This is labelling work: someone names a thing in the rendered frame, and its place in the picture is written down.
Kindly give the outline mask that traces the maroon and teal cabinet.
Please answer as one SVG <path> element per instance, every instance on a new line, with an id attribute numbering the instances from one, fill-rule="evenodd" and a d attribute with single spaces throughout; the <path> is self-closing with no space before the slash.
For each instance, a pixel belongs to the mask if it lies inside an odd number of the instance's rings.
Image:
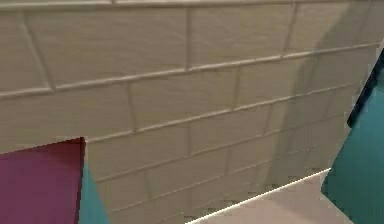
<path id="1" fill-rule="evenodd" d="M 82 137 L 0 154 L 0 224 L 111 224 Z"/>

